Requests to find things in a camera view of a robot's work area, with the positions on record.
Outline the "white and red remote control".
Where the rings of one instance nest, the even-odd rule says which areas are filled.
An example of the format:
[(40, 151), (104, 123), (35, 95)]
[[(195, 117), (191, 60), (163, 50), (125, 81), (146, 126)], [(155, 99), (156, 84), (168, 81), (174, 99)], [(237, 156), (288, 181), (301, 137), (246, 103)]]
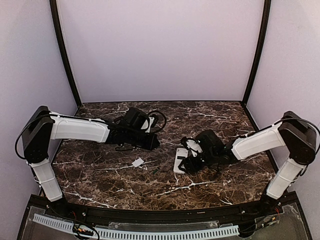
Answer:
[(184, 165), (182, 161), (188, 157), (188, 150), (185, 148), (178, 148), (175, 153), (175, 160), (173, 166), (173, 172), (176, 174), (185, 174)]

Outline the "white battery cover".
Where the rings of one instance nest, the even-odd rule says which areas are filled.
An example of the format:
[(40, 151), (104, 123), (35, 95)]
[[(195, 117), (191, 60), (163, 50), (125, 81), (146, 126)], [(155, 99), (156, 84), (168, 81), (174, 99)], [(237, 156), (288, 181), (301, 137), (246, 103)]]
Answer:
[(140, 157), (138, 159), (136, 159), (134, 162), (132, 162), (132, 165), (137, 168), (139, 166), (141, 166), (145, 161), (142, 160)]

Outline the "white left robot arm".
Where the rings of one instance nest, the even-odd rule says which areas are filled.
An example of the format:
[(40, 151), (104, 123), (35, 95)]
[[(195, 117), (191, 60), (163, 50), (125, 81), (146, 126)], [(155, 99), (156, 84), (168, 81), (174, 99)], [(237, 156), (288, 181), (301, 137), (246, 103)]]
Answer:
[(62, 115), (40, 106), (17, 137), (23, 146), (20, 159), (27, 161), (47, 199), (59, 201), (64, 195), (49, 160), (51, 140), (129, 144), (151, 151), (160, 146), (157, 132), (151, 130), (157, 121), (156, 116), (135, 107), (129, 108), (124, 116), (109, 120)]

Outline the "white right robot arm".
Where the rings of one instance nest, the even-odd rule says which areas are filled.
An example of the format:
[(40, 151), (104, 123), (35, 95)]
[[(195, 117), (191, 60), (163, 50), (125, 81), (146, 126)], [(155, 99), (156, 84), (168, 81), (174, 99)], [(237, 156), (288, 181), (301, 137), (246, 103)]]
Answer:
[(181, 144), (191, 154), (181, 160), (178, 169), (195, 174), (205, 167), (233, 165), (253, 155), (286, 149), (286, 160), (278, 167), (264, 191), (267, 198), (278, 200), (316, 159), (320, 150), (319, 138), (318, 126), (287, 111), (275, 123), (254, 133), (240, 135), (227, 143), (211, 129), (194, 138), (182, 138)]

